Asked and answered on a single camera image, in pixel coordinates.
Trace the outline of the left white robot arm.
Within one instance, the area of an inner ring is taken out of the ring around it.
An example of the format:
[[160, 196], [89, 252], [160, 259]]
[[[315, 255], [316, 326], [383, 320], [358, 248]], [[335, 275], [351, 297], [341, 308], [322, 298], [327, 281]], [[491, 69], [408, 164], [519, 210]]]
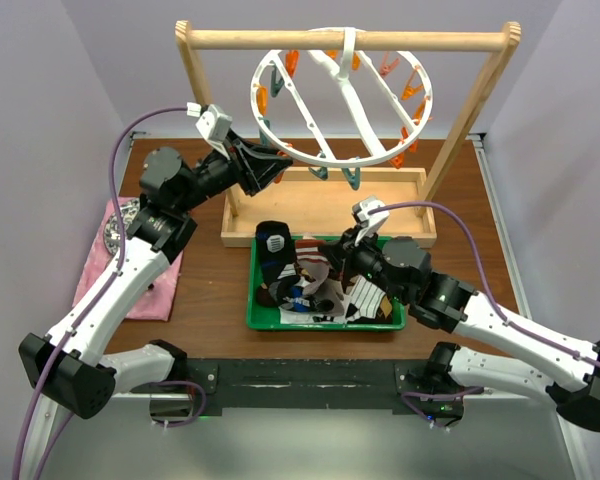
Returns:
[[254, 196], [293, 161], [283, 143], [254, 143], [229, 132], [189, 166], [172, 147], [144, 160], [140, 209], [125, 244], [81, 301], [46, 335], [28, 334], [18, 353], [32, 387], [82, 419], [99, 413], [112, 395], [154, 382], [165, 392], [187, 380], [185, 353], [163, 341], [135, 352], [132, 367], [108, 366], [103, 356], [118, 326], [149, 286], [176, 260], [197, 224], [193, 208], [239, 186]]

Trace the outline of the green plastic bin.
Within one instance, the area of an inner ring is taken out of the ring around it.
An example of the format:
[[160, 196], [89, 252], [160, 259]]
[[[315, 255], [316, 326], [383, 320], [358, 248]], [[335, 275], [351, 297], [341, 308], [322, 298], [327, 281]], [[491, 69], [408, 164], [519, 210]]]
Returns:
[[389, 323], [343, 323], [338, 318], [333, 321], [313, 322], [312, 315], [285, 314], [282, 317], [277, 308], [264, 307], [256, 302], [256, 290], [262, 283], [263, 275], [257, 258], [256, 241], [251, 241], [250, 273], [246, 307], [246, 325], [257, 331], [324, 331], [324, 332], [393, 332], [402, 330], [407, 324], [405, 307], [393, 303]]

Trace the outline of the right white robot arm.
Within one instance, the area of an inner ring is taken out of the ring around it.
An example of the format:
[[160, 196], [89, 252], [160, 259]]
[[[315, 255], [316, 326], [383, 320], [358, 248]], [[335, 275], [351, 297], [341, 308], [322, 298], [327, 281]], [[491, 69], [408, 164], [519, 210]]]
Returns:
[[406, 306], [418, 323], [500, 350], [489, 356], [455, 344], [435, 347], [425, 369], [432, 390], [459, 385], [547, 399], [564, 420], [600, 433], [600, 340], [570, 337], [505, 309], [487, 288], [435, 270], [429, 252], [410, 237], [380, 243], [350, 229], [319, 250]]

